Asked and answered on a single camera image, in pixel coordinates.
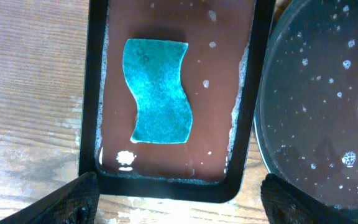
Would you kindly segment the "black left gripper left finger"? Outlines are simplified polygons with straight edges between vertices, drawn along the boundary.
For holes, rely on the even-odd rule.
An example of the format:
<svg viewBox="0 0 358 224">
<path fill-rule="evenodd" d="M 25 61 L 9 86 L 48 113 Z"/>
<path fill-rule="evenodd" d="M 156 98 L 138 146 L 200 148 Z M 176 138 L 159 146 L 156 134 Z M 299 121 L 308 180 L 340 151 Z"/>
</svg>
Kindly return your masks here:
<svg viewBox="0 0 358 224">
<path fill-rule="evenodd" d="M 0 223 L 93 224 L 99 196 L 96 174 L 87 172 Z"/>
</svg>

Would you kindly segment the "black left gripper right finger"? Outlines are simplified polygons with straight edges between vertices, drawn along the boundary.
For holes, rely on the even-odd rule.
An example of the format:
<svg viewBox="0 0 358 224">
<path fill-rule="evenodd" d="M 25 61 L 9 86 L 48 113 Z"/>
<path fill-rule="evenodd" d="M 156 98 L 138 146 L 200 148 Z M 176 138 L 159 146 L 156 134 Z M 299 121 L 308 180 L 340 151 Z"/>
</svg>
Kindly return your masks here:
<svg viewBox="0 0 358 224">
<path fill-rule="evenodd" d="M 260 187 L 260 196 L 270 223 L 353 223 L 275 174 L 266 175 Z"/>
</svg>

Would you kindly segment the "green scrub sponge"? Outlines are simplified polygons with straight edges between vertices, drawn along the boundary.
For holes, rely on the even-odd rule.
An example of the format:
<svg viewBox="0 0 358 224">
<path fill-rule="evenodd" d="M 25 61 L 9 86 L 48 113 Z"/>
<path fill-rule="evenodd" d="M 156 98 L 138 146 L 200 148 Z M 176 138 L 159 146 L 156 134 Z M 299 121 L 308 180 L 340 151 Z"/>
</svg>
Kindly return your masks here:
<svg viewBox="0 0 358 224">
<path fill-rule="evenodd" d="M 122 69 L 137 105 L 133 143 L 183 144 L 193 124 L 190 103 L 181 84 L 185 42 L 128 39 Z"/>
</svg>

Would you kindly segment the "round black tray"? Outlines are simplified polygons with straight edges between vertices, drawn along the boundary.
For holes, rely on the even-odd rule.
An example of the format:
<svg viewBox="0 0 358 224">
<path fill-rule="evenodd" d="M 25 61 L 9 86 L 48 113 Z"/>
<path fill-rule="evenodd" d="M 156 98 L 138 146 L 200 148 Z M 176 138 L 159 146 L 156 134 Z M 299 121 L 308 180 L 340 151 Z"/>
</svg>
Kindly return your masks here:
<svg viewBox="0 0 358 224">
<path fill-rule="evenodd" d="M 358 222 L 358 0 L 296 0 L 267 46 L 254 117 L 273 173 Z"/>
</svg>

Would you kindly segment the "rectangular brown black-rimmed tray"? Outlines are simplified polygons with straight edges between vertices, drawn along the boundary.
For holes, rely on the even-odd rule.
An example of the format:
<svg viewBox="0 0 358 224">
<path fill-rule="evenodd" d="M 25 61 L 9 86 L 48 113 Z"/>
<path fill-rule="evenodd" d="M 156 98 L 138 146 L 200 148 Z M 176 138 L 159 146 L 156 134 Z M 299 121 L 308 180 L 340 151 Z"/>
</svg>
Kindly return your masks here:
<svg viewBox="0 0 358 224">
<path fill-rule="evenodd" d="M 242 183 L 274 1 L 91 1 L 79 174 L 102 194 L 223 203 Z M 133 143 L 122 71 L 130 38 L 186 42 L 184 144 Z"/>
</svg>

